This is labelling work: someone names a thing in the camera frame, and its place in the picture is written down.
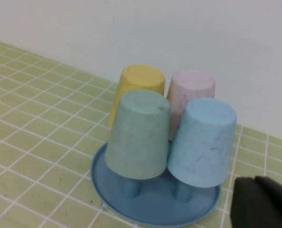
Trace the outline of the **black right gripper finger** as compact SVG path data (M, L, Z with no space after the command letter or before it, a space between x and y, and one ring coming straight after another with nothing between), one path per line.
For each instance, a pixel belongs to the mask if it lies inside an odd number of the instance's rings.
M264 176L237 178L230 220L234 228L282 228L282 185Z

